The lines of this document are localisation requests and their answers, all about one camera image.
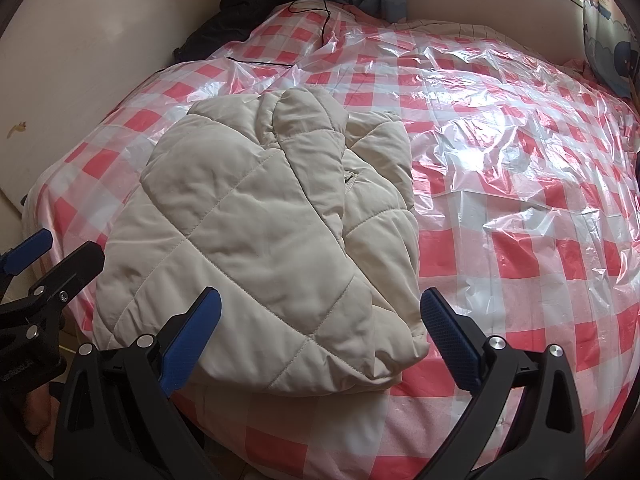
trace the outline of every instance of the white puffer jacket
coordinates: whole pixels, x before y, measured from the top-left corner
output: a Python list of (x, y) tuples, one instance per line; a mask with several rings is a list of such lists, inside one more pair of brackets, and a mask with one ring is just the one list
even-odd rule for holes
[(113, 227), (97, 345), (157, 333), (213, 286), (200, 378), (295, 396), (398, 383), (428, 351), (410, 164), (395, 115), (323, 89), (197, 103)]

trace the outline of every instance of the human hand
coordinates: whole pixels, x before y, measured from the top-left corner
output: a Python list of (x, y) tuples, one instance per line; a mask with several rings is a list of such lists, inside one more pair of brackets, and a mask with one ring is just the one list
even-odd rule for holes
[(49, 385), (27, 394), (22, 418), (24, 426), (36, 437), (35, 449), (44, 460), (53, 458), (53, 438), (60, 403), (49, 395)]

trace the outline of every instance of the black cable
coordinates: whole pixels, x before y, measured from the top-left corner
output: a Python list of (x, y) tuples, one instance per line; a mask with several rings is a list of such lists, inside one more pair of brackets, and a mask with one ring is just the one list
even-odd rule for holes
[(230, 59), (231, 61), (235, 61), (236, 63), (249, 63), (254, 65), (278, 65), (278, 66), (287, 66), (289, 68), (293, 66), (293, 65), (288, 65), (286, 63), (268, 63), (265, 61), (244, 61), (242, 59), (236, 59), (235, 57), (231, 57), (231, 56), (226, 56), (226, 58)]
[[(329, 19), (331, 18), (331, 11), (329, 10), (329, 7), (326, 6), (326, 0), (322, 0), (322, 2), (324, 3), (324, 9), (313, 8), (313, 9), (303, 9), (303, 10), (291, 10), (291, 6), (295, 4), (297, 1), (298, 0), (292, 1), (289, 4), (289, 7), (287, 7), (287, 11), (290, 12), (291, 14), (303, 14), (304, 12), (311, 12), (313, 10), (324, 10), (324, 12), (326, 12), (326, 19), (324, 20), (324, 23), (322, 24), (322, 30), (320, 31), (322, 46), (324, 46), (324, 32), (326, 30), (327, 23), (329, 23)], [(289, 65), (286, 63), (271, 63), (271, 62), (265, 62), (265, 61), (244, 61), (241, 59), (234, 59), (231, 56), (226, 56), (226, 58), (238, 63), (252, 63), (252, 64), (258, 64), (258, 65), (277, 65), (277, 66), (286, 66), (289, 68), (293, 67), (293, 65)]]

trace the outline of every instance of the red and white checkered sheet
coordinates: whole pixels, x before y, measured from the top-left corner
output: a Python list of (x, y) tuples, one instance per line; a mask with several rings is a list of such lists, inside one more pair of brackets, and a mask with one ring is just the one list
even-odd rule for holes
[[(324, 10), (283, 7), (247, 42), (151, 78), (42, 175), (26, 203), (26, 233), (53, 232), (54, 262), (85, 240), (104, 245), (156, 141), (198, 100), (305, 84), (349, 110), (393, 110), (412, 141), (421, 287), (437, 286), (516, 348), (564, 347), (593, 463), (640, 365), (638, 118), (484, 27), (391, 29), (330, 10), (324, 46)], [(88, 335), (94, 294), (90, 286), (70, 306)], [(411, 479), (468, 400), (435, 347), (384, 392), (296, 399), (195, 384), (177, 397), (268, 476), (322, 480)]]

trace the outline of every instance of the blue gripper pad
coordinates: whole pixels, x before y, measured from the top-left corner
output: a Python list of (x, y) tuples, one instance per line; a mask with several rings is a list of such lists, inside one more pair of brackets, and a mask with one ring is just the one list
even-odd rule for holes
[(222, 300), (218, 291), (205, 288), (186, 315), (188, 318), (162, 355), (159, 383), (167, 397), (187, 383), (220, 321)]
[(456, 320), (463, 316), (435, 288), (423, 292), (420, 316), (457, 386), (475, 395), (482, 384), (481, 357)]
[(53, 245), (53, 236), (46, 229), (40, 229), (2, 258), (2, 269), (9, 276), (17, 276), (29, 267)]

